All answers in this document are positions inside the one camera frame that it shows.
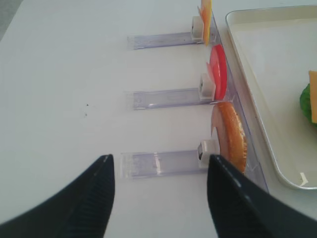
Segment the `cheese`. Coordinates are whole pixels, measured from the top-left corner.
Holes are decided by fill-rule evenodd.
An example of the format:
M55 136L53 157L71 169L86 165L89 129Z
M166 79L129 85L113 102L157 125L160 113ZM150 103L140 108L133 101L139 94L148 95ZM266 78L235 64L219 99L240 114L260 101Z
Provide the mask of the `cheese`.
M311 84L312 122L317 123L317 72L309 71L309 78Z

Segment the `white plastic clip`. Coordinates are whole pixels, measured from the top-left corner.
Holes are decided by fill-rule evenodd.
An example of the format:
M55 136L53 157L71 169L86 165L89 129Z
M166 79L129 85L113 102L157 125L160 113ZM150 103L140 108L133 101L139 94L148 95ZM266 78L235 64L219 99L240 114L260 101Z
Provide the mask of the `white plastic clip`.
M191 37L192 40L203 40L204 22L200 16L193 16Z
M218 133L215 127L212 132L212 138L203 140L198 146L199 167L201 169L208 168L211 154L220 154Z
M216 85L214 79L210 79L208 74L203 73L201 75L199 84L199 98L200 100L214 100L214 94L216 91Z

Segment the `table surface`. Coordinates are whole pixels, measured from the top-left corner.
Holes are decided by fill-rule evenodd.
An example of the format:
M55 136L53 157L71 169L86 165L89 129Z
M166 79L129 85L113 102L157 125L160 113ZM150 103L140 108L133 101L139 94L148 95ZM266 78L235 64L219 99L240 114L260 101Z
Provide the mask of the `table surface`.
M117 173L121 153L195 149L201 139L209 138L210 105L133 111L126 99L131 91L197 86L205 66L204 46L128 51L126 36L189 31L199 4L22 2L0 42L0 223L58 192L100 155L114 155ZM317 0L213 1L240 94L246 94L246 85L226 14L299 4ZM250 98L241 100L270 193L317 218L317 191L292 190L278 181ZM206 175L134 181L117 177L105 237L124 236L216 237Z

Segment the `red tomato slice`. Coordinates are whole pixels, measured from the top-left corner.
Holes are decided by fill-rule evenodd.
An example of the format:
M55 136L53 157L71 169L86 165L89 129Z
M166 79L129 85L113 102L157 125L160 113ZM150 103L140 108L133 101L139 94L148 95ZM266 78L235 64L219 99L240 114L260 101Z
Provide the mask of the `red tomato slice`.
M206 65L207 65L207 71L208 71L209 78L210 78L211 80L213 80L214 83L215 83L215 85L216 85L216 90L215 90L215 93L214 93L214 98L215 98L215 100L217 100L216 98L217 98L217 97L219 98L219 96L220 96L221 81L220 81L220 78L215 78L215 77L213 76L211 66L210 66L208 63L206 63Z
M214 77L215 83L220 82L219 93L215 93L214 98L216 100L222 100L226 94L227 89L227 64L226 64L226 55L224 53L222 45L216 45L211 50L210 55L210 67Z

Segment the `green lettuce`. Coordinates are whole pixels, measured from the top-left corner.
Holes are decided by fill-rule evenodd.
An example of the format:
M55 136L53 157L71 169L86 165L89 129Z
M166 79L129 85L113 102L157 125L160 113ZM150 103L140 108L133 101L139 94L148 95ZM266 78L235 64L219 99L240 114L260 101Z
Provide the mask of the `green lettuce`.
M312 123L312 107L311 107L311 85L308 84L307 87L303 90L300 97L300 104L303 114L307 119L317 128L316 123Z

